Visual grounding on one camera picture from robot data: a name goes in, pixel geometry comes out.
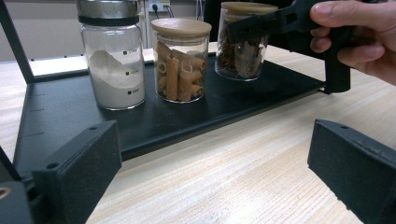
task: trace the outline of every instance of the bamboo lid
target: bamboo lid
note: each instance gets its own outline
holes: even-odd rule
[[[151,22],[151,27],[168,35],[208,35],[212,29],[209,23],[179,18],[158,19]]]
[[[249,2],[223,2],[221,3],[221,8],[231,10],[237,14],[266,14],[277,11],[276,6]]]

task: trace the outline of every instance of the black tray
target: black tray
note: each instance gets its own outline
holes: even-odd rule
[[[146,101],[129,110],[96,105],[88,74],[27,86],[14,165],[21,175],[86,128],[116,119],[124,161],[318,92],[324,82],[264,62],[250,82],[220,77],[207,62],[205,96],[174,104],[154,92],[153,63],[146,64]]]

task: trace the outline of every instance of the white powder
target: white powder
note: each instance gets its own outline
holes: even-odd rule
[[[91,81],[97,103],[105,108],[123,109],[145,99],[143,63],[123,65],[105,50],[89,59]]]

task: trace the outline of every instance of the wooden table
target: wooden table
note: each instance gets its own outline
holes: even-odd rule
[[[265,59],[324,79],[323,61],[274,47]],[[85,66],[83,58],[60,62],[67,60]],[[49,69],[45,61],[32,67]],[[0,63],[0,75],[0,145],[12,159],[26,85],[15,63]],[[396,148],[395,98],[394,86],[352,71],[348,92],[317,93],[127,161],[88,222],[360,223],[308,169],[314,121]]]

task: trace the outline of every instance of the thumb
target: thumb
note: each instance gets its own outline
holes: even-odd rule
[[[322,2],[312,6],[312,21],[322,26],[359,25],[385,31],[395,21],[396,3],[366,4],[359,1]]]

